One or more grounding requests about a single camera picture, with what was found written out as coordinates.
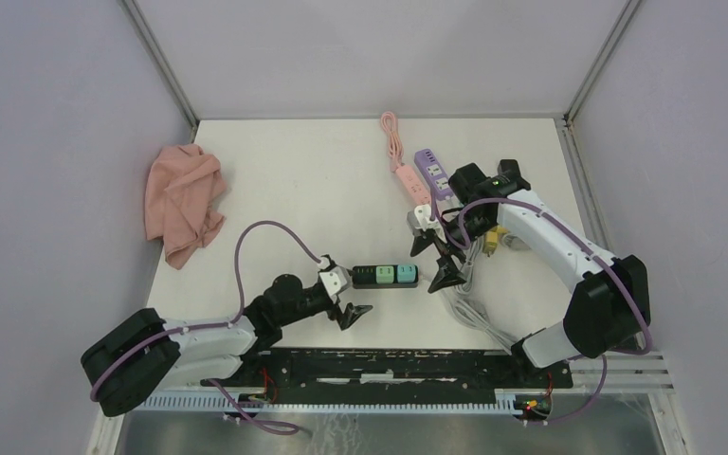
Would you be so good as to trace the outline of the black power strip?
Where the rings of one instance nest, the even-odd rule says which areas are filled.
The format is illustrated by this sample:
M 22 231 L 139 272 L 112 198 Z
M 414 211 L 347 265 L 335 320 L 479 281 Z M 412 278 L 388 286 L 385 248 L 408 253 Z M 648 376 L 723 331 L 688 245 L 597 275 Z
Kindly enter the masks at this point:
M 378 265 L 394 265 L 397 264 L 378 264 Z M 393 284 L 377 284 L 375 282 L 375 268 L 377 265 L 356 265 L 350 271 L 351 278 L 353 280 L 354 289 L 391 289 L 391 288 L 415 288 L 419 283 L 419 269 L 418 269 L 418 281 L 417 283 L 400 284 L 394 279 Z

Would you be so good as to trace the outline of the teal charger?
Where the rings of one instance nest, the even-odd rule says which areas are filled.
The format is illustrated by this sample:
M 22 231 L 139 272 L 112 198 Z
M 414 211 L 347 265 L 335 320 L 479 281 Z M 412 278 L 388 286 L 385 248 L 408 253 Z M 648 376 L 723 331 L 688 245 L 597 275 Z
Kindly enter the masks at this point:
M 381 284 L 393 284 L 395 279 L 394 265 L 378 265 L 375 268 L 375 282 Z

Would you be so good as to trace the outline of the purple power strip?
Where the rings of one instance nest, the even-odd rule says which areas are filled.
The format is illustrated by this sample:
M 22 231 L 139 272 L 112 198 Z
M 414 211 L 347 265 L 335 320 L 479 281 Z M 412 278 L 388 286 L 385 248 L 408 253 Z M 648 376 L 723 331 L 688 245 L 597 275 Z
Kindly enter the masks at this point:
M 449 202 L 456 198 L 449 186 L 448 173 L 431 149 L 417 151 L 413 156 L 413 161 L 434 200 Z

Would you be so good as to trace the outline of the pink power strip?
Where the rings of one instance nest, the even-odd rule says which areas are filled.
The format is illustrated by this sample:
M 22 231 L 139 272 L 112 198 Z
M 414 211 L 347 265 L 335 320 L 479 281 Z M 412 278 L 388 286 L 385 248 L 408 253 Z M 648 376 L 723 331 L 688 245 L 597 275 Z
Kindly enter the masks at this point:
M 410 165 L 398 166 L 394 174 L 415 206 L 429 205 L 432 202 L 426 185 Z

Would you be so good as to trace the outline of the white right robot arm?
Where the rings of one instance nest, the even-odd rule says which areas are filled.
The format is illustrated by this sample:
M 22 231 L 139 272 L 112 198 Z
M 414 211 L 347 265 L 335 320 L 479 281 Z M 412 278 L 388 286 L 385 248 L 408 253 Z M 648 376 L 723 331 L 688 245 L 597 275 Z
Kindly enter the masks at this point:
M 548 367 L 579 357 L 618 351 L 642 335 L 653 346 L 646 266 L 634 255 L 620 258 L 574 232 L 545 205 L 523 178 L 517 161 L 504 159 L 495 176 L 474 163 L 447 174 L 434 158 L 415 160 L 427 180 L 431 201 L 408 216 L 417 256 L 434 246 L 438 271 L 428 288 L 435 293 L 463 285 L 466 252 L 495 227 L 506 228 L 556 273 L 571 294 L 563 319 L 516 342 L 509 372 L 533 387 Z

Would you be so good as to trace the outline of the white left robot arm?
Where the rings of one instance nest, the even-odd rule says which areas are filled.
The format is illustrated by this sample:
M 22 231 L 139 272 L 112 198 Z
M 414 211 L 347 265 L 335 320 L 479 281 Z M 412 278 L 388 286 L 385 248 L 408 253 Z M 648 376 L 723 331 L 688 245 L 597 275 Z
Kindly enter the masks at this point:
M 285 326 L 324 314 L 340 330 L 371 311 L 369 305 L 340 304 L 350 287 L 346 273 L 318 273 L 306 287 L 295 275 L 277 277 L 239 318 L 187 322 L 162 318 L 143 308 L 88 348 L 81 357 L 90 398 L 107 417 L 134 410 L 154 392 L 208 379 L 245 386 L 258 378 L 256 356 L 282 339 Z

